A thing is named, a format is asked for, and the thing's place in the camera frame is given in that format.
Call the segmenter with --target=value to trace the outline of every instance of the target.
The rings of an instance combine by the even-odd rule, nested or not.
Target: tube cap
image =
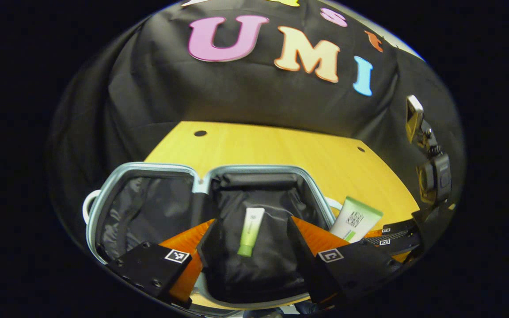
[[[237,254],[244,257],[251,257],[253,254],[253,247],[248,245],[241,245]]]

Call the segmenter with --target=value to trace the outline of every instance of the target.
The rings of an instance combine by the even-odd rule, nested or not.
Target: green tube
[[[245,215],[245,223],[243,225],[243,233],[241,234],[241,242],[238,255],[244,257],[251,257],[253,247],[256,243],[258,230],[260,230],[260,223],[264,216],[264,208],[247,208]]]

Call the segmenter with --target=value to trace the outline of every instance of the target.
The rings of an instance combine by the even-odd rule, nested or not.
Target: qr code
[[[364,218],[364,216],[362,214],[360,214],[359,212],[353,211],[351,216],[349,216],[349,219],[347,219],[347,223],[349,223],[349,225],[351,225],[352,227],[357,227],[363,218]]]

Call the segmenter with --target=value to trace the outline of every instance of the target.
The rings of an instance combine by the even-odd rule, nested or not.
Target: yellow wooden surface
[[[206,135],[196,137],[196,131]],[[145,159],[194,168],[200,177],[223,165],[291,165],[305,169],[321,192],[343,204],[348,195],[384,213],[372,230],[418,210],[406,186],[362,141],[345,137],[205,121],[182,121]],[[195,304],[229,308],[192,294]]]

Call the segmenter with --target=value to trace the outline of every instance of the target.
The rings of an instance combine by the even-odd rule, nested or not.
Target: letter u
[[[248,56],[255,48],[260,27],[270,20],[258,15],[241,15],[236,20],[241,22],[239,37],[237,42],[228,48],[213,45],[217,26],[225,22],[225,18],[216,16],[192,22],[192,34],[188,44],[190,55],[208,62],[228,62]]]

